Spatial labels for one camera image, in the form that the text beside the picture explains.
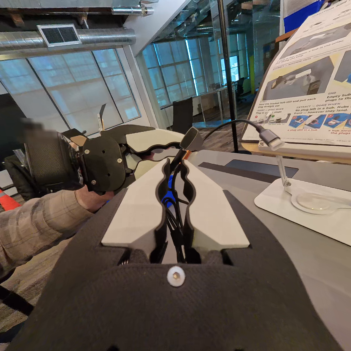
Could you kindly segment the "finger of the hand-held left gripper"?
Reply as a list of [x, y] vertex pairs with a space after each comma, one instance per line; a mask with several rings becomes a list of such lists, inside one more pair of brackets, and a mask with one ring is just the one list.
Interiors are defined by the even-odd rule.
[[165, 165], [168, 164], [168, 157], [165, 157], [159, 161], [155, 160], [142, 160], [138, 162], [136, 169], [134, 171], [134, 178], [135, 181], [138, 182], [138, 180], [144, 175], [147, 175], [147, 179], [151, 178], [156, 178], [158, 180], [164, 180], [165, 178], [165, 173], [164, 173], [164, 167]]
[[149, 156], [154, 150], [179, 146], [185, 134], [165, 129], [153, 129], [126, 135], [126, 154]]

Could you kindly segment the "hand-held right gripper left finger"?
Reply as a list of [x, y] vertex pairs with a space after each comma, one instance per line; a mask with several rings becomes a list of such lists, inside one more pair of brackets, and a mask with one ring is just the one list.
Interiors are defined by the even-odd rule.
[[166, 214], [161, 203], [168, 190], [171, 160], [164, 167], [165, 178], [132, 183], [116, 210], [101, 244], [106, 247], [143, 250], [148, 259], [161, 251], [166, 240]]

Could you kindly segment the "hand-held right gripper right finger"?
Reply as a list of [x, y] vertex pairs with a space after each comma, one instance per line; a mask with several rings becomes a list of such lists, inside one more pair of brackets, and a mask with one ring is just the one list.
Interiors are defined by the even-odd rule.
[[250, 242], [224, 190], [189, 161], [179, 166], [188, 202], [182, 230], [185, 259], [202, 259], [210, 251], [248, 248]]

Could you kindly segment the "dark USB hub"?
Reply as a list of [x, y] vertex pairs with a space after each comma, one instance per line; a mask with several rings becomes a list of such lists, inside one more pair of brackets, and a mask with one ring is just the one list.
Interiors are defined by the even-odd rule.
[[202, 150], [203, 142], [199, 130], [192, 126], [182, 138], [179, 146], [182, 150], [197, 152]]

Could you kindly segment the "black cable orange plug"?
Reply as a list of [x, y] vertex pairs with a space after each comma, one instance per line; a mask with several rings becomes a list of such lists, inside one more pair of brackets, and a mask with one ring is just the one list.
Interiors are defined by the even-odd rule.
[[[178, 175], [180, 172], [180, 167], [181, 167], [181, 161], [183, 158], [187, 155], [187, 151], [182, 150], [181, 148], [177, 152], [176, 156], [171, 162], [170, 165], [170, 175]], [[177, 256], [177, 261], [179, 263], [187, 263], [186, 260], [186, 253], [185, 253], [185, 248], [184, 248], [184, 236], [183, 236], [183, 221], [182, 221], [182, 216], [180, 213], [180, 204], [186, 204], [188, 205], [188, 202], [185, 200], [181, 200], [178, 197], [179, 201], [174, 205], [175, 210], [173, 208], [168, 209], [166, 206], [164, 206], [166, 210], [166, 222], [167, 222], [167, 227], [170, 231], [170, 235], [175, 247], [176, 251], [176, 256]]]

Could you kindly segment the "hub cable grey plug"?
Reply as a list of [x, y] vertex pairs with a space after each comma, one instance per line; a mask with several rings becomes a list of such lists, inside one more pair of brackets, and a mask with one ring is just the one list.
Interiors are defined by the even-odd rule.
[[228, 121], [218, 127], [216, 127], [214, 130], [210, 131], [205, 137], [204, 141], [210, 137], [214, 132], [220, 130], [226, 125], [234, 125], [237, 123], [245, 123], [247, 125], [251, 125], [256, 129], [256, 131], [259, 133], [260, 139], [269, 147], [271, 151], [276, 151], [279, 148], [284, 146], [284, 142], [281, 140], [281, 138], [278, 137], [274, 132], [272, 132], [270, 129], [266, 129], [261, 125], [255, 124], [254, 122], [247, 120], [247, 119], [235, 119]]

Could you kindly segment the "person's left hand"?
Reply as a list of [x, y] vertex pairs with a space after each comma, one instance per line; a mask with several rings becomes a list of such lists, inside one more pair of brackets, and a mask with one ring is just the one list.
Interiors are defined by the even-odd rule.
[[104, 204], [106, 204], [114, 197], [113, 191], [99, 195], [94, 191], [89, 191], [87, 186], [75, 190], [74, 194], [76, 196], [78, 204], [90, 213], [97, 212], [101, 207], [104, 206]]

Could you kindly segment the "black office chair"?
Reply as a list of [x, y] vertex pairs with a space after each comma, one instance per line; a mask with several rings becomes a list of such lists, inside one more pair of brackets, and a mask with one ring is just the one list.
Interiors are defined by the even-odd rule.
[[193, 121], [193, 98], [173, 102], [173, 125], [172, 131], [186, 134], [192, 127]]

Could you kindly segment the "white stand base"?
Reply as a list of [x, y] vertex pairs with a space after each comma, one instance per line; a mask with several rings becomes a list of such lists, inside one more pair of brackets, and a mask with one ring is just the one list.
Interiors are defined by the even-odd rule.
[[254, 203], [257, 207], [338, 242], [351, 245], [350, 192], [288, 179], [275, 180]]

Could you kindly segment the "wooden display board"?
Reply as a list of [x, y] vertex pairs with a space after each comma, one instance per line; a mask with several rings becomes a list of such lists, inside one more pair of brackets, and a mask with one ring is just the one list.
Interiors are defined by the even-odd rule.
[[248, 151], [261, 154], [280, 154], [282, 156], [295, 156], [301, 159], [315, 159], [322, 161], [335, 161], [350, 164], [350, 147], [316, 145], [316, 144], [297, 144], [286, 143], [277, 151], [270, 151], [268, 146], [259, 138], [258, 132], [254, 127], [244, 128], [241, 137], [242, 146]]

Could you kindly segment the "ceiling vent grille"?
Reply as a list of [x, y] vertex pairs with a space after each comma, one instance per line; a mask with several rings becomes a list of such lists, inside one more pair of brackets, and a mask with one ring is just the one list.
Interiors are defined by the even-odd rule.
[[82, 44], [74, 24], [39, 24], [37, 30], [48, 48]]

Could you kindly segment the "printed instruction sheet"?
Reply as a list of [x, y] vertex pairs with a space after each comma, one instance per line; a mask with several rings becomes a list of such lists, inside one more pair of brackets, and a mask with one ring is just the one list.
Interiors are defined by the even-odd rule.
[[286, 143], [350, 147], [351, 2], [309, 16], [272, 60], [249, 120]]

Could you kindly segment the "blue sign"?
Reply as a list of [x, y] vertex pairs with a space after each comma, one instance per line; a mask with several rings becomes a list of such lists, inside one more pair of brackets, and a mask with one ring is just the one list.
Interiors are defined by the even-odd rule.
[[324, 0], [284, 0], [283, 15], [284, 32], [297, 29], [310, 15], [320, 11]]

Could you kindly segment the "black metal post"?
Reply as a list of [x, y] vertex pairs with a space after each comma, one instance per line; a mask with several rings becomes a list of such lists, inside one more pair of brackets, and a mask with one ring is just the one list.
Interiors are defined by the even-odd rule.
[[237, 129], [236, 129], [237, 109], [236, 109], [236, 100], [235, 100], [235, 90], [233, 90], [232, 80], [231, 80], [230, 57], [229, 57], [223, 1], [217, 0], [217, 5], [218, 5], [218, 15], [219, 15], [219, 22], [220, 22], [221, 38], [222, 38], [222, 52], [224, 57], [224, 65], [225, 65], [225, 73], [226, 73], [227, 92], [229, 96], [230, 118], [231, 118], [231, 121], [233, 121], [233, 123], [231, 124], [231, 129], [232, 129], [234, 153], [239, 153], [239, 145], [238, 145]]

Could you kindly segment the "silver ventilation duct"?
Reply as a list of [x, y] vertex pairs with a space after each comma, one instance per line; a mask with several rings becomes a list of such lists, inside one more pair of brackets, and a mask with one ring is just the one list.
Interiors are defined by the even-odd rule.
[[67, 50], [95, 50], [116, 46], [133, 45], [137, 36], [132, 29], [77, 29], [80, 43], [49, 47], [38, 31], [1, 32], [1, 55], [37, 55]]

